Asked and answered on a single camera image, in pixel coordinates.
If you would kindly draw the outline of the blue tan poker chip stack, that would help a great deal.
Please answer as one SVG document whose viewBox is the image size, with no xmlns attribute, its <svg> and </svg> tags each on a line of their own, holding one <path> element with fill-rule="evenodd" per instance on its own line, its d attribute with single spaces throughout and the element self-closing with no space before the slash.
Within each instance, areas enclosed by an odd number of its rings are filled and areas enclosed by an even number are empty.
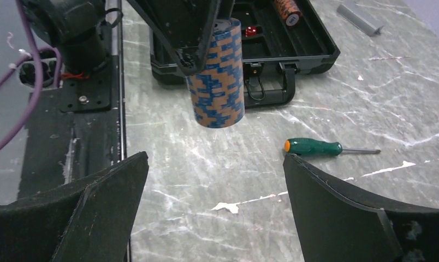
<svg viewBox="0 0 439 262">
<path fill-rule="evenodd" d="M 202 72 L 186 77 L 196 121 L 225 128 L 245 114 L 241 22 L 218 19 Z"/>
</svg>

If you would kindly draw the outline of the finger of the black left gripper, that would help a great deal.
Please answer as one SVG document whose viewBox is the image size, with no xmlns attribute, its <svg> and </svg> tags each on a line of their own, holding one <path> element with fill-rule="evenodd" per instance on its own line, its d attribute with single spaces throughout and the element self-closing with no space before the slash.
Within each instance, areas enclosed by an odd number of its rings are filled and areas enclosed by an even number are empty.
<svg viewBox="0 0 439 262">
<path fill-rule="evenodd" d="M 185 75 L 203 70 L 219 1 L 141 0 L 128 3 L 151 27 Z"/>
</svg>

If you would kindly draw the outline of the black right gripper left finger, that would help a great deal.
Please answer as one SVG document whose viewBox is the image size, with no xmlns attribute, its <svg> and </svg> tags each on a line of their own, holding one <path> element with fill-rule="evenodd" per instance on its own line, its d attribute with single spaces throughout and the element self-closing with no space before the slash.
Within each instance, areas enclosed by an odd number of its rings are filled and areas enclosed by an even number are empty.
<svg viewBox="0 0 439 262">
<path fill-rule="evenodd" d="M 124 261 L 148 170 L 139 152 L 0 205 L 0 261 Z"/>
</svg>

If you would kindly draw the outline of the orange black poker chip stack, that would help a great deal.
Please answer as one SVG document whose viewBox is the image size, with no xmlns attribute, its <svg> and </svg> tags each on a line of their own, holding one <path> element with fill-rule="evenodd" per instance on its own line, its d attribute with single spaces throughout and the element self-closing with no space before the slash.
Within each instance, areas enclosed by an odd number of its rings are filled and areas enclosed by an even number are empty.
<svg viewBox="0 0 439 262">
<path fill-rule="evenodd" d="M 295 27 L 302 20 L 303 13 L 294 0 L 275 0 L 274 5 L 284 24 L 289 27 Z"/>
</svg>

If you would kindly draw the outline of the red die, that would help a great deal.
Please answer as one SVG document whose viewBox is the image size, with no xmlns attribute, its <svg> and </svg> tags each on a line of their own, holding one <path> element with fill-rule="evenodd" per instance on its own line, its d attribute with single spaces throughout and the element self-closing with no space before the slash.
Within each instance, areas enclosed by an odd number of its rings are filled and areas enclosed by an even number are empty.
<svg viewBox="0 0 439 262">
<path fill-rule="evenodd" d="M 257 27 L 254 27 L 254 26 L 248 26 L 246 29 L 245 29 L 245 37 L 252 37 L 252 36 L 255 36 L 255 35 L 257 35 L 258 34 L 258 30 L 257 30 Z"/>
</svg>

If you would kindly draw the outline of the black poker set case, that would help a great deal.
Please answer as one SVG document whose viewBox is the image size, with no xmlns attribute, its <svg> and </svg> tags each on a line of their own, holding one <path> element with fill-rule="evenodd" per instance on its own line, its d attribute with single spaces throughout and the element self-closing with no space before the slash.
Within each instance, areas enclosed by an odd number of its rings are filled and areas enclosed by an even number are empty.
<svg viewBox="0 0 439 262">
<path fill-rule="evenodd" d="M 284 24 L 274 1 L 228 1 L 227 16 L 217 16 L 216 21 L 232 17 L 241 22 L 245 109 L 289 103 L 295 95 L 297 74 L 323 73 L 339 56 L 338 47 L 312 4 L 309 1 L 296 3 L 303 17 L 292 28 Z M 245 37 L 248 26 L 257 27 L 258 34 Z M 187 85 L 188 76 L 153 31 L 151 66 L 158 81 Z"/>
</svg>

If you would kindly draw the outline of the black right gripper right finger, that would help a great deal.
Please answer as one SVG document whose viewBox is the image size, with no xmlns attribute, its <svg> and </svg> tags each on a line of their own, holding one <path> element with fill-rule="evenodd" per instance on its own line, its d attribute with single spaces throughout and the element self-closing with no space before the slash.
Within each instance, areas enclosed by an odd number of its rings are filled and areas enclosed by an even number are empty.
<svg viewBox="0 0 439 262">
<path fill-rule="evenodd" d="M 283 168 L 305 261 L 439 261 L 439 209 L 371 193 L 294 154 Z"/>
</svg>

